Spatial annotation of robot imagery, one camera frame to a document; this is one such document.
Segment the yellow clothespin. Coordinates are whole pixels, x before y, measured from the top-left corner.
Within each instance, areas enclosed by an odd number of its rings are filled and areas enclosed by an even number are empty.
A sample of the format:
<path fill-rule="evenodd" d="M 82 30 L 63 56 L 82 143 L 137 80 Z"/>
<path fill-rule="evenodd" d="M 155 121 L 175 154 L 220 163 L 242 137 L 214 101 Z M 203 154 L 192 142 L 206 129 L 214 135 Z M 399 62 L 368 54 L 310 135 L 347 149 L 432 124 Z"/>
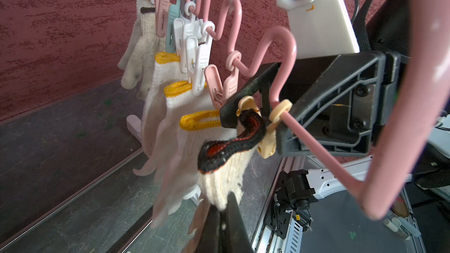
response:
<path fill-rule="evenodd" d="M 267 125 L 265 120 L 262 119 L 262 130 L 265 132 L 264 137 L 257 144 L 257 150 L 260 156 L 267 159 L 275 154 L 276 151 L 276 128 L 281 122 L 281 115 L 284 112 L 289 112 L 293 104 L 289 100 L 283 100 L 275 109 L 270 113 L 269 121 Z M 245 96 L 239 101 L 237 116 L 241 116 L 244 110 L 253 110 L 261 117 L 260 109 L 252 96 Z"/>

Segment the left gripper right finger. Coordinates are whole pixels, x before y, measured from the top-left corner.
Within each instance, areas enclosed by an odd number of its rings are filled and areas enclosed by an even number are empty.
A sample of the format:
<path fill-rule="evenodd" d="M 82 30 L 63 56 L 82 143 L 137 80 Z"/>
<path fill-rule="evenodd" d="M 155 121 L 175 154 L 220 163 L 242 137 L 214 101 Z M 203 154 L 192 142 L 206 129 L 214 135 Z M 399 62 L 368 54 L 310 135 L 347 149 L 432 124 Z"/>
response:
<path fill-rule="evenodd" d="M 225 253 L 253 253 L 246 228 L 233 192 L 227 197 L 225 209 Z"/>

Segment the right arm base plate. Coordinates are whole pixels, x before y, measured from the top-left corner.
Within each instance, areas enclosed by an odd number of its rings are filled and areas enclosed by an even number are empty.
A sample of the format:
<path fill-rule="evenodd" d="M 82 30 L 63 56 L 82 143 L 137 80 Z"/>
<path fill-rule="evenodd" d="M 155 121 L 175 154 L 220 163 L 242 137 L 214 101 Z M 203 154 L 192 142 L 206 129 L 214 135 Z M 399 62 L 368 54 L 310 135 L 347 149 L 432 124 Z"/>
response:
<path fill-rule="evenodd" d="M 289 173 L 282 171 L 275 184 L 264 224 L 282 239 L 286 238 L 292 219 L 303 232 L 311 228 L 309 208 L 318 199 L 314 196 L 315 189 L 308 183 L 307 174 L 304 169 Z"/>

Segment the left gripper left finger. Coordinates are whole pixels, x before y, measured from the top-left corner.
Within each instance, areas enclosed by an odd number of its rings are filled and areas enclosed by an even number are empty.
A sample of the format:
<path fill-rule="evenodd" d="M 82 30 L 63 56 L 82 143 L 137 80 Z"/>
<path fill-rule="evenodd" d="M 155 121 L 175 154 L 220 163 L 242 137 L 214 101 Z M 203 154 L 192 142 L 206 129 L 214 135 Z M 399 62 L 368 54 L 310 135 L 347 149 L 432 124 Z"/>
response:
<path fill-rule="evenodd" d="M 195 253 L 221 253 L 223 245 L 223 213 L 211 206 Z"/>

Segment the yellow cuff white glove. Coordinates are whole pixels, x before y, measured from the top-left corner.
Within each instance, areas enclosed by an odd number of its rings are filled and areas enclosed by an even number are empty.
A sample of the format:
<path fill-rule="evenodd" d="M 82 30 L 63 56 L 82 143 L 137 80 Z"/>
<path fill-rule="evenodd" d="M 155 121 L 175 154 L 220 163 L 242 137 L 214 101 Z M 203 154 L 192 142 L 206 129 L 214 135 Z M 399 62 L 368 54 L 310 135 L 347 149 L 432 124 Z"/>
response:
<path fill-rule="evenodd" d="M 118 67 L 121 70 L 125 70 L 128 64 L 128 61 L 132 55 L 132 52 L 138 42 L 138 39 L 142 36 L 142 28 L 141 28 L 141 8 L 154 8 L 155 5 L 151 3 L 151 0 L 136 0 L 136 14 L 137 18 L 134 22 L 132 34 L 130 37 L 130 41 L 127 46 L 127 50 L 123 54 L 122 58 L 118 63 Z"/>

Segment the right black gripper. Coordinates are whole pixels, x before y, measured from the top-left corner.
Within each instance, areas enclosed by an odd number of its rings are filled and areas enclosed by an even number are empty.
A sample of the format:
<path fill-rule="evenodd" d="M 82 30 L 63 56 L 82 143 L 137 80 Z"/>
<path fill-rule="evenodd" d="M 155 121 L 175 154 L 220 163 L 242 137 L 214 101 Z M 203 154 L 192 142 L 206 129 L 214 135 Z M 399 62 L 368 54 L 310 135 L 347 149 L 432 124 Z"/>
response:
<path fill-rule="evenodd" d="M 293 103 L 290 114 L 334 156 L 365 156 L 379 122 L 383 94 L 398 79 L 401 55 L 363 52 L 297 60 L 280 98 Z M 239 101 L 261 94 L 260 112 L 268 124 L 269 92 L 281 63 L 262 64 L 221 107 L 224 128 L 236 128 Z"/>

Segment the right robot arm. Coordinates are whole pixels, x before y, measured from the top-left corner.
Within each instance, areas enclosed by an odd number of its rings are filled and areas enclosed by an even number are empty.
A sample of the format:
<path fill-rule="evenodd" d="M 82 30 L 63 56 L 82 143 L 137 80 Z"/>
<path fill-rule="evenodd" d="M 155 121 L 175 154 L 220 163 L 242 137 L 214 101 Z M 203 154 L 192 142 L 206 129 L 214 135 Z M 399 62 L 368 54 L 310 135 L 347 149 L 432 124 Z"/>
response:
<path fill-rule="evenodd" d="M 400 93 L 383 129 L 364 180 L 355 179 L 286 109 L 280 92 L 291 74 L 296 54 L 292 33 L 270 29 L 262 38 L 252 64 L 229 56 L 228 68 L 254 76 L 274 40 L 285 54 L 270 88 L 271 121 L 283 122 L 333 173 L 372 220 L 382 219 L 401 191 L 450 96 L 450 0 L 410 0 L 410 60 Z"/>

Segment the black cuff white glove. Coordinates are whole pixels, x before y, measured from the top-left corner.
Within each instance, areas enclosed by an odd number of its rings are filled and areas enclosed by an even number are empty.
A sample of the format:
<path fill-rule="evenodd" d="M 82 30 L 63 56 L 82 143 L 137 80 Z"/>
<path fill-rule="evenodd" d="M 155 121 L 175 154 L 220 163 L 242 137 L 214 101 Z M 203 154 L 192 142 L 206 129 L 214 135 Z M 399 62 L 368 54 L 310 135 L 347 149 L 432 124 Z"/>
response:
<path fill-rule="evenodd" d="M 137 93 L 140 100 L 145 100 L 150 90 L 155 56 L 165 50 L 165 38 L 156 34 L 155 17 L 155 8 L 141 8 L 142 36 L 138 39 L 121 78 L 121 86 L 126 90 L 140 85 Z"/>

